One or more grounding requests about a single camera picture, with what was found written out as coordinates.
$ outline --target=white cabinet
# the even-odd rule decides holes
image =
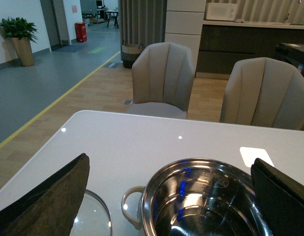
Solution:
[[[189,47],[195,71],[206,2],[207,0],[167,0],[165,42]]]
[[[167,0],[168,11],[205,12],[206,0]]]
[[[201,35],[203,12],[166,12],[166,33]]]

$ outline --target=red fire extinguisher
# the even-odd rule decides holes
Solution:
[[[85,27],[85,23],[77,22],[75,23],[75,34],[77,36],[78,42],[85,42],[87,41],[87,30]]]

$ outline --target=office chair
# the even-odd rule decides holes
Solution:
[[[176,43],[147,46],[132,66],[129,114],[187,119],[195,76],[191,50]]]
[[[220,122],[304,130],[304,77],[294,66],[270,58],[236,62]]]

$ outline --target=doorway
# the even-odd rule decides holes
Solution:
[[[40,0],[51,50],[62,47],[53,0]]]

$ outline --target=black appliance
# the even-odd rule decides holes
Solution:
[[[304,76],[304,44],[279,43],[274,59],[294,65]]]

